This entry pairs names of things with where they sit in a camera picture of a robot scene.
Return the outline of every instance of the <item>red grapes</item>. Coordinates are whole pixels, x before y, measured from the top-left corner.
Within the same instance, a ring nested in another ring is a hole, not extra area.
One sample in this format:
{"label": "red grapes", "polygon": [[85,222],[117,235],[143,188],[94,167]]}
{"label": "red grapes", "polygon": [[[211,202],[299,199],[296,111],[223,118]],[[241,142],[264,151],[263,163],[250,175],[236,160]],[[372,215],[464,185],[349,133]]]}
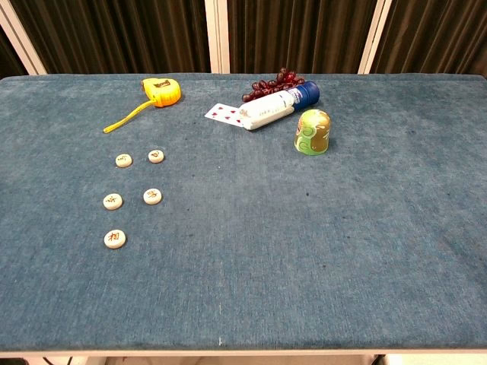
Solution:
{"label": "red grapes", "polygon": [[252,91],[250,94],[242,95],[242,101],[247,103],[265,95],[278,93],[281,90],[287,90],[291,87],[304,84],[304,82],[305,80],[303,78],[296,78],[295,71],[288,71],[286,67],[282,67],[275,80],[260,80],[252,83]]}

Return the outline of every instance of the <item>round token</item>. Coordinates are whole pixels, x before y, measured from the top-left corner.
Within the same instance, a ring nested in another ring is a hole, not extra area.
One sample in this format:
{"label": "round token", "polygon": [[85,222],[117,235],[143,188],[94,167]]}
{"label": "round token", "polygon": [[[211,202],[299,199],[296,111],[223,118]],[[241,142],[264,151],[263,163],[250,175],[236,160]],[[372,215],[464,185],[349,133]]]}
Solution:
{"label": "round token", "polygon": [[111,230],[105,235],[104,242],[109,249],[118,249],[125,243],[125,234],[121,230]]}
{"label": "round token", "polygon": [[164,159],[164,153],[161,150],[153,150],[149,152],[149,161],[152,163],[160,163]]}
{"label": "round token", "polygon": [[103,205],[109,211],[114,211],[122,206],[123,200],[122,197],[116,193],[109,194],[105,198],[103,198]]}
{"label": "round token", "polygon": [[119,154],[115,159],[115,163],[118,167],[128,167],[132,165],[132,158],[128,154]]}
{"label": "round token", "polygon": [[149,205],[157,204],[162,200],[162,194],[157,189],[149,189],[144,193],[144,202]]}

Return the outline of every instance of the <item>white trim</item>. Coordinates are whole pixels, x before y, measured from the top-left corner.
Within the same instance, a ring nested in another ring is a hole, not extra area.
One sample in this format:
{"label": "white trim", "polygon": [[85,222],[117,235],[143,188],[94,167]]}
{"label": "white trim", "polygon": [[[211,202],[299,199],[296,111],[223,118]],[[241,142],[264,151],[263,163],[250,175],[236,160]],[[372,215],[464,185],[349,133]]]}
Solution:
{"label": "white trim", "polygon": [[372,17],[371,27],[368,30],[367,41],[365,42],[364,52],[360,66],[358,66],[359,74],[368,74],[371,71],[372,63],[374,62],[375,53],[379,46],[384,25],[389,14],[390,4],[392,0],[377,0],[375,5],[374,16]]}
{"label": "white trim", "polygon": [[449,349],[336,349],[336,350],[73,350],[73,351],[12,351],[0,352],[3,357],[222,357],[222,356],[320,356],[372,354],[487,354],[487,348]]}
{"label": "white trim", "polygon": [[0,0],[0,24],[29,75],[45,75],[46,69],[32,46],[10,0]]}
{"label": "white trim", "polygon": [[210,65],[215,74],[230,73],[227,0],[205,0]]}

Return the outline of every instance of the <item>curtain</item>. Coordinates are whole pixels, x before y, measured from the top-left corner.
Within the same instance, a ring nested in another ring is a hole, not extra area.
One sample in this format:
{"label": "curtain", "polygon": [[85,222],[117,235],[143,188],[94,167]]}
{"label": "curtain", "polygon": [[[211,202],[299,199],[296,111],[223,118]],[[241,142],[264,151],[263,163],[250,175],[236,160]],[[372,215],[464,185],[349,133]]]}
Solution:
{"label": "curtain", "polygon": [[11,0],[48,73],[209,72],[204,0]]}
{"label": "curtain", "polygon": [[18,75],[27,75],[27,71],[0,27],[0,79]]}
{"label": "curtain", "polygon": [[377,0],[228,0],[231,72],[356,73]]}
{"label": "curtain", "polygon": [[371,72],[487,76],[487,1],[393,0]]}

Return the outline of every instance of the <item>yellow tape measure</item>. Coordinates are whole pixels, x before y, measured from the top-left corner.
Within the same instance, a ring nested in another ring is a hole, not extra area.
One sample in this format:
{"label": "yellow tape measure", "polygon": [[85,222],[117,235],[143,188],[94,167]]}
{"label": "yellow tape measure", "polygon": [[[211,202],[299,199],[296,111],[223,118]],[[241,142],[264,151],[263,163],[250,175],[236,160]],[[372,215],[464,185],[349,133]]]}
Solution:
{"label": "yellow tape measure", "polygon": [[163,106],[169,106],[177,103],[177,101],[181,98],[180,85],[172,78],[146,78],[145,80],[142,80],[142,89],[147,94],[149,101],[137,106],[124,119],[106,127],[103,130],[104,133],[110,133],[111,131],[121,127],[150,105],[162,108]]}

